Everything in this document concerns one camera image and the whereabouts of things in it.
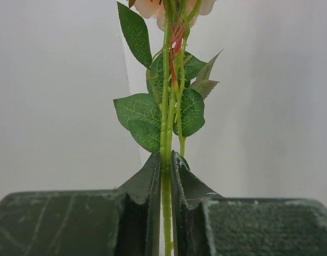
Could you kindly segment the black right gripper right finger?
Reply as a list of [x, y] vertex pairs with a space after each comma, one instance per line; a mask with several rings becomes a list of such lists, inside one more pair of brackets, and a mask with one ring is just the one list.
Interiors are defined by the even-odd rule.
[[327, 255], [327, 208], [303, 198], [225, 198], [171, 154], [175, 255]]

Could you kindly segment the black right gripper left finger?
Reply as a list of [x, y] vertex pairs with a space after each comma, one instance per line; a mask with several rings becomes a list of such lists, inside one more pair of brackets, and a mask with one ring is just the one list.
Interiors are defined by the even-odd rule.
[[113, 190], [29, 191], [0, 201], [0, 255], [158, 255], [160, 164], [153, 153]]

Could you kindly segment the pink rose stem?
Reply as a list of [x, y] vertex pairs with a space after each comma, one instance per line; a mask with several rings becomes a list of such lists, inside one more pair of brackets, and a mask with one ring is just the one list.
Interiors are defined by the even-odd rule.
[[188, 53], [191, 27], [214, 1], [128, 1], [118, 3], [122, 34], [146, 69], [147, 93], [114, 100], [118, 121], [146, 151], [161, 157], [161, 203], [165, 255], [171, 255], [170, 154], [173, 136], [185, 152], [186, 138], [205, 124], [204, 100], [216, 86], [214, 61]]

